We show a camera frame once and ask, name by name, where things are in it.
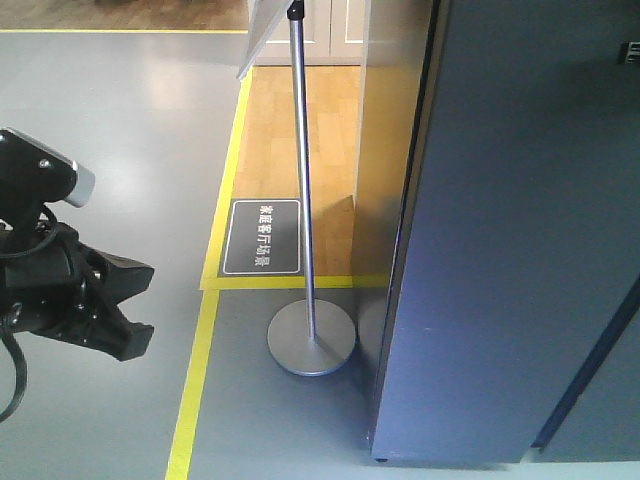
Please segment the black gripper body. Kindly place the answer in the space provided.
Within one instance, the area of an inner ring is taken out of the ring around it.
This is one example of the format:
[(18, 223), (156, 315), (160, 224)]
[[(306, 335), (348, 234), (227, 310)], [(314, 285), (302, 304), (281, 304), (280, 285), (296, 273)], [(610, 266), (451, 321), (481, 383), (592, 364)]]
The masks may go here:
[(1, 335), (34, 333), (76, 345), (106, 341), (108, 261), (60, 223), (41, 221), (44, 247), (1, 261)]

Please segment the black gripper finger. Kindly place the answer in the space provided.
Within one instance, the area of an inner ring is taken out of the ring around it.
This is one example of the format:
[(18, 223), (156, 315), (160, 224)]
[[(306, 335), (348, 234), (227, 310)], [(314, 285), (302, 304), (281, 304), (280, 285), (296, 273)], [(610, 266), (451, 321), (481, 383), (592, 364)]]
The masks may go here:
[(143, 356), (154, 327), (130, 322), (118, 309), (79, 312), (64, 327), (64, 340), (81, 347), (106, 353), (119, 361)]
[(119, 304), (145, 292), (154, 275), (150, 265), (126, 257), (88, 248), (84, 300), (92, 307), (118, 310)]

